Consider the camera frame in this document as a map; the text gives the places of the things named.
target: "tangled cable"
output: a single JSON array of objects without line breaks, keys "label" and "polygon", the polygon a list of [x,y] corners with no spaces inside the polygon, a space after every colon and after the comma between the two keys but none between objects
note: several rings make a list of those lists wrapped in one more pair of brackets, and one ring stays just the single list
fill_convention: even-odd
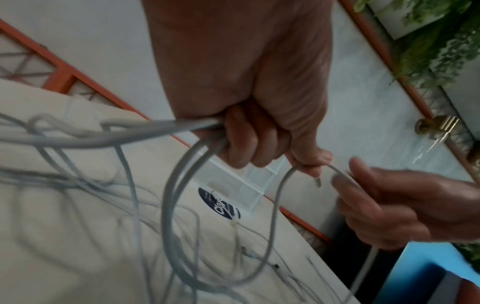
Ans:
[{"label": "tangled cable", "polygon": [[[311,290],[311,288],[309,288],[304,282],[302,282],[292,274],[290,268],[287,266],[285,261],[283,261],[280,255],[280,259],[284,262],[285,266],[289,271],[288,274],[284,274],[282,270],[279,270],[279,267],[277,265],[275,266],[269,263],[269,257],[272,251],[275,251],[274,239],[276,234],[277,216],[279,212],[282,190],[288,179],[294,174],[295,171],[298,170],[297,167],[293,167],[287,172],[278,187],[273,203],[273,210],[270,221],[270,232],[268,238],[262,236],[258,232],[242,224],[238,224],[246,230],[260,235],[267,241],[264,256],[255,255],[255,258],[259,260],[259,264],[253,272],[243,278],[231,278],[230,276],[223,274],[219,269],[216,269],[216,267],[212,263],[201,257],[199,249],[199,216],[194,210],[191,210],[188,207],[178,206],[177,204],[182,192],[184,191],[192,177],[195,175],[195,173],[212,156],[218,154],[221,149],[228,145],[228,141],[225,137],[225,132],[221,129],[221,119],[207,118],[199,120],[148,122],[130,120],[105,120],[100,123],[103,131],[78,129],[48,114],[36,115],[30,118],[27,122],[24,122],[17,118],[0,113],[0,119],[7,120],[11,124],[23,128],[27,132],[25,133],[19,131],[2,131],[0,132],[0,142],[34,146],[39,152],[39,154],[42,156],[42,158],[58,172],[58,174],[52,174],[0,167],[0,182],[16,185],[20,184],[22,186],[81,189],[133,216],[134,240],[136,250],[135,258],[136,264],[138,265],[139,273],[143,281],[143,294],[146,303],[153,303],[153,295],[149,287],[150,277],[148,275],[148,266],[143,258],[143,250],[141,243],[141,222],[143,222],[153,231],[160,233],[165,256],[167,257],[172,267],[172,273],[166,285],[162,300],[160,301],[161,303],[166,301],[168,293],[170,291],[170,287],[173,283],[174,276],[177,276],[184,284],[188,285],[193,290],[194,302],[197,301],[197,291],[201,290],[211,293],[225,294],[238,300],[241,303],[247,304],[248,300],[241,294],[235,292],[232,288],[254,280],[263,271],[266,265],[270,265],[277,273],[277,275],[282,279],[282,281],[284,281],[289,288],[294,290],[294,292],[298,295],[300,299],[305,300],[304,297],[295,289],[295,287],[293,287],[293,285],[288,282],[288,278],[291,278],[295,283],[297,283],[299,288],[302,291],[306,292],[309,297],[311,297],[315,302],[322,302],[320,298]],[[40,121],[48,123],[54,130],[61,131],[64,134],[70,135],[73,138],[46,136],[42,129],[38,127],[38,123]],[[180,159],[178,164],[173,169],[165,185],[161,204],[140,202],[137,197],[137,188],[146,190],[150,193],[152,192],[148,189],[135,185],[130,166],[124,155],[121,145],[137,142],[140,140],[170,135],[178,132],[194,131],[200,129],[214,129],[214,132],[212,132],[212,135],[210,137],[199,140]],[[193,162],[193,159],[195,159],[197,153],[204,146],[209,146],[207,152],[203,154],[197,161]],[[63,149],[98,149],[104,147],[114,147],[116,154],[124,168],[127,183],[117,183],[113,180],[100,181],[88,178],[75,166],[75,164],[63,151]],[[61,160],[65,163],[67,168],[73,174],[63,168],[60,164],[56,163],[45,148],[53,148],[53,151],[61,158]],[[329,165],[329,167],[336,171],[338,174],[341,174],[349,180],[352,180],[351,177],[338,170],[335,166]],[[114,184],[127,185],[129,187],[130,196],[110,189],[109,186]],[[130,200],[133,203],[133,208],[129,208],[124,204],[112,200],[112,197]],[[161,208],[160,231],[158,230],[157,224],[154,221],[151,221],[140,215],[140,204],[154,205]],[[190,239],[187,239],[187,243],[195,252],[193,262],[189,260],[187,254],[184,252],[179,236],[177,236],[173,231],[173,224],[176,220],[174,214],[176,207],[186,209],[195,216],[195,220],[197,223],[197,236],[195,238],[195,244],[193,244]],[[235,247],[235,255],[237,255],[239,254],[238,251],[240,251],[241,246],[236,230]],[[376,254],[377,250],[373,248],[367,258],[367,261],[365,262],[359,274],[355,278],[350,293],[342,303],[347,303],[350,300],[351,296],[356,292],[361,282],[363,281],[366,273],[370,269]],[[220,279],[205,280],[205,278],[201,278],[202,274],[199,272],[200,261],[202,261],[213,273],[216,273],[218,276],[220,276]]]}]

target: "sticker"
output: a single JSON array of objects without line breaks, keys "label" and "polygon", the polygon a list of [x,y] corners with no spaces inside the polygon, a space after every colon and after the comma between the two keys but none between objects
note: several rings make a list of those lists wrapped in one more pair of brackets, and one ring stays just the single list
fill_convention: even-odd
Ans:
[{"label": "sticker", "polygon": [[235,212],[236,212],[236,214],[238,215],[238,218],[240,219],[240,217],[241,217],[240,211],[237,208],[234,208],[229,203],[227,203],[225,201],[217,201],[210,192],[208,192],[208,191],[206,191],[202,188],[198,188],[198,193],[200,194],[200,197],[205,202],[205,204],[207,204],[208,207],[210,207],[210,209],[212,209],[216,213],[220,214],[224,218],[232,219],[230,217],[230,215],[225,211],[225,209],[227,209],[228,212],[231,215],[235,215]]}]

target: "blue object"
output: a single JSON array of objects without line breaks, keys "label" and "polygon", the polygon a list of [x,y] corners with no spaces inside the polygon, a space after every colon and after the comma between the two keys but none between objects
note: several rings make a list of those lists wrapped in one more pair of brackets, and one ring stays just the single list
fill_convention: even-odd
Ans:
[{"label": "blue object", "polygon": [[373,304],[425,304],[447,271],[480,286],[480,275],[449,243],[409,243]]}]

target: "gold metal fixture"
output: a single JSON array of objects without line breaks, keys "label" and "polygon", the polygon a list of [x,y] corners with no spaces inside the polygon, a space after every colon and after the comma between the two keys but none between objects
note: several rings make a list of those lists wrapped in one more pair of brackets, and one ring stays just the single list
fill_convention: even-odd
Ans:
[{"label": "gold metal fixture", "polygon": [[419,135],[451,133],[460,118],[452,115],[439,115],[433,119],[422,118],[415,124],[415,132]]}]

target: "hand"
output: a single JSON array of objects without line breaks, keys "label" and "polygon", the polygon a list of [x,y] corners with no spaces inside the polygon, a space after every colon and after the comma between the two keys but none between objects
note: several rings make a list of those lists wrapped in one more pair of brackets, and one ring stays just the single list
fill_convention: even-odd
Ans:
[{"label": "hand", "polygon": [[350,160],[363,188],[336,176],[337,207],[358,238],[382,249],[409,241],[469,241],[480,237],[480,188],[417,171],[391,171]]},{"label": "hand", "polygon": [[320,174],[332,0],[143,0],[161,82],[178,118],[224,114],[220,157],[263,167],[286,153]]}]

